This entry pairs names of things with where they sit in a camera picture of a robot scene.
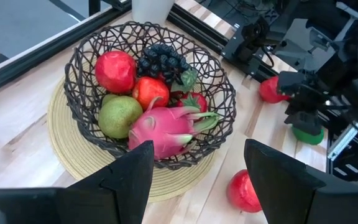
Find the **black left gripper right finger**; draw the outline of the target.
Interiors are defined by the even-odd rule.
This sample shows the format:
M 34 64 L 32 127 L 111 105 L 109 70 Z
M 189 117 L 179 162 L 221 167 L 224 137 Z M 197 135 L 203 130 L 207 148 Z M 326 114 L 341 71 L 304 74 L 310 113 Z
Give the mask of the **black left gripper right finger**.
M 358 185 L 255 139 L 244 159 L 268 224 L 358 224 Z

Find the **black grape bunch with leaf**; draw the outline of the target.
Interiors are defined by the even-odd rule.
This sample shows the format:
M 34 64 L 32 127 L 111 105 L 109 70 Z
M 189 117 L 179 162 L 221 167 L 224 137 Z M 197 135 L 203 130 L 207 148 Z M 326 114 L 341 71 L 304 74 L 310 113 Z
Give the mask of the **black grape bunch with leaf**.
M 191 91 L 198 72 L 172 46 L 153 44 L 142 50 L 137 61 L 137 76 L 163 81 L 171 92 Z

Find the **dark brown woven basket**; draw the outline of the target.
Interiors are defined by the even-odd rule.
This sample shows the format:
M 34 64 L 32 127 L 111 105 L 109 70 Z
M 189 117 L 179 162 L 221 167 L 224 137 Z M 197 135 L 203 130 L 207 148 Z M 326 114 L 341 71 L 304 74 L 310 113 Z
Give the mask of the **dark brown woven basket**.
M 155 163 L 158 168 L 170 170 L 191 167 L 217 150 L 233 132 L 236 91 L 218 59 L 183 34 L 158 24 L 129 21 L 104 27 L 85 37 L 65 66 L 63 88 L 68 106 L 86 140 L 115 158 L 121 157 L 127 152 L 127 141 L 109 138 L 98 127 L 98 113 L 108 92 L 94 76 L 96 59 L 110 50 L 121 50 L 139 59 L 145 48 L 155 44 L 171 46 L 186 58 L 198 73 L 193 91 L 202 94 L 209 110 L 219 115 L 213 129 L 202 132 L 190 142 L 188 152 Z

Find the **white plant pot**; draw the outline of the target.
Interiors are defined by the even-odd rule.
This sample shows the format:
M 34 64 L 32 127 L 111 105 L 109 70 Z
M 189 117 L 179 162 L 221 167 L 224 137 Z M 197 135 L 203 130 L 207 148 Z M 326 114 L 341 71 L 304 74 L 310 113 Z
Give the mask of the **white plant pot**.
M 134 21 L 163 26 L 175 0 L 131 0 L 131 3 Z

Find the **shiny red apple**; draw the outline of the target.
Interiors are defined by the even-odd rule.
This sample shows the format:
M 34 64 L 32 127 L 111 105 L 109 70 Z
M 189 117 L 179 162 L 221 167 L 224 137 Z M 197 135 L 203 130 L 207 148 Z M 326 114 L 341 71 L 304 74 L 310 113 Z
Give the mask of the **shiny red apple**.
M 163 81 L 150 77 L 142 77 L 135 84 L 132 97 L 140 103 L 145 111 L 156 97 L 159 97 L 159 99 L 154 103 L 153 108 L 167 106 L 170 92 Z

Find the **black table frame rail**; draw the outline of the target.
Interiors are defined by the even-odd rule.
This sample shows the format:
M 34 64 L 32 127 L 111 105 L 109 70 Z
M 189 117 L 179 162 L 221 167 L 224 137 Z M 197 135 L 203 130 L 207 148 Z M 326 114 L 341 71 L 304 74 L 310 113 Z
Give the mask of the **black table frame rail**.
M 250 75 L 258 82 L 280 72 L 319 69 L 334 54 L 331 43 L 343 39 L 358 18 L 358 0 L 267 0 L 267 5 L 244 24 L 260 16 L 269 23 L 266 44 L 255 54 L 259 69 Z M 173 6 L 168 19 L 220 55 L 230 39 L 180 6 Z M 320 110 L 318 117 L 329 131 L 328 172 L 358 181 L 358 130 L 336 110 Z
M 89 18 L 0 63 L 0 88 L 132 9 L 131 0 L 89 0 Z

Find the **small green pear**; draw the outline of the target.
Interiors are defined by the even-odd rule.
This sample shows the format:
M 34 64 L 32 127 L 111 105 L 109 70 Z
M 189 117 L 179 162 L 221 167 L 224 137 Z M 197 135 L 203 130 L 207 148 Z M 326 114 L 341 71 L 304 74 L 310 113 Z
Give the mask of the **small green pear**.
M 142 114 L 141 105 L 133 97 L 108 94 L 102 100 L 98 126 L 106 136 L 124 139 Z

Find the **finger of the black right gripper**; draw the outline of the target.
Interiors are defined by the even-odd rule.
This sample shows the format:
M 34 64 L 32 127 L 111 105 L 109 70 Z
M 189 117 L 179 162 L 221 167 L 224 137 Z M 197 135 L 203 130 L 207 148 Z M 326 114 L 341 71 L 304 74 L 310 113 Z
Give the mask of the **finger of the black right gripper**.
M 285 124 L 291 124 L 294 128 L 310 135 L 321 133 L 321 123 L 318 117 L 318 110 L 306 110 L 289 105 L 285 111 L 287 118 Z

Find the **large dark green avocado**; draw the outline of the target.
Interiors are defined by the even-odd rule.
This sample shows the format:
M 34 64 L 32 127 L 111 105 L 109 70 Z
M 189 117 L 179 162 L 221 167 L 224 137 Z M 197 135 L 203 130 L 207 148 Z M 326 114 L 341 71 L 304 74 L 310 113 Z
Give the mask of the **large dark green avocado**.
M 321 129 L 320 133 L 315 136 L 308 134 L 298 128 L 295 128 L 294 126 L 291 127 L 291 130 L 292 130 L 292 133 L 294 134 L 295 138 L 298 141 L 301 141 L 301 142 L 309 144 L 309 145 L 318 145 L 324 139 L 324 130 L 323 129 Z

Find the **round beige woven placemat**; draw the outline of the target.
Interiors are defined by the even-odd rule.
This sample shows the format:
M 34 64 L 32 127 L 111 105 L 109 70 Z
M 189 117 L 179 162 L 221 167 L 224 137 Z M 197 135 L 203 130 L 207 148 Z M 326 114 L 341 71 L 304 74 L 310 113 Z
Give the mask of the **round beige woven placemat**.
M 75 179 L 81 180 L 110 164 L 114 158 L 80 134 L 76 121 L 71 117 L 63 84 L 61 80 L 52 95 L 47 115 L 48 132 L 53 150 L 62 165 Z M 149 202 L 160 202 L 180 195 L 190 202 L 205 200 L 208 194 L 202 193 L 201 188 L 214 159 L 215 154 L 212 154 L 195 166 L 175 171 L 155 168 Z

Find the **pink dragon fruit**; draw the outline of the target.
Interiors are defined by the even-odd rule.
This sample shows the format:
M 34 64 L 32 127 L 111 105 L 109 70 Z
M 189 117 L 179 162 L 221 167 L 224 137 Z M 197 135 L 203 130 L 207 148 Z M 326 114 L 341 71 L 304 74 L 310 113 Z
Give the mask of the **pink dragon fruit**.
M 155 107 L 156 97 L 129 131 L 128 148 L 135 149 L 145 141 L 154 143 L 154 159 L 161 160 L 186 153 L 192 139 L 214 128 L 220 115 L 202 112 L 195 106 Z

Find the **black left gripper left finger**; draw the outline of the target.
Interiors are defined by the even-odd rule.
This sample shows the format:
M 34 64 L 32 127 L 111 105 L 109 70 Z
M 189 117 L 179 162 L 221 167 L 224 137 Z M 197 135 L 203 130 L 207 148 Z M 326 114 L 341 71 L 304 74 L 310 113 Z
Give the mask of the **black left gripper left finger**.
M 66 188 L 0 189 L 0 224 L 141 224 L 153 169 L 146 141 Z

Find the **red strawberry with green top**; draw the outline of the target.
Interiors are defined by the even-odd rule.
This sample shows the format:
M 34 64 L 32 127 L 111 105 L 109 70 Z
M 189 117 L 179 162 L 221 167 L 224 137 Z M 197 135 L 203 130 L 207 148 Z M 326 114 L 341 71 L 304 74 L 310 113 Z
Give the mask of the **red strawberry with green top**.
M 202 113 L 207 112 L 208 102 L 206 98 L 195 92 L 189 92 L 183 95 L 177 102 L 177 106 L 193 106 L 197 107 Z

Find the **red pomegranate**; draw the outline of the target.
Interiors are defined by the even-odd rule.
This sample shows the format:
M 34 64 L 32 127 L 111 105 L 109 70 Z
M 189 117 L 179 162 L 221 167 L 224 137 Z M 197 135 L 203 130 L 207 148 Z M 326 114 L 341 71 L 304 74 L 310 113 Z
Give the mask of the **red pomegranate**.
M 278 76 L 274 76 L 260 84 L 259 95 L 264 102 L 275 104 L 290 99 L 289 96 L 278 93 L 277 83 Z
M 247 169 L 240 170 L 232 177 L 226 189 L 226 196 L 233 207 L 243 212 L 262 211 Z
M 135 85 L 136 62 L 123 51 L 110 51 L 96 61 L 95 77 L 107 91 L 115 94 L 130 92 Z

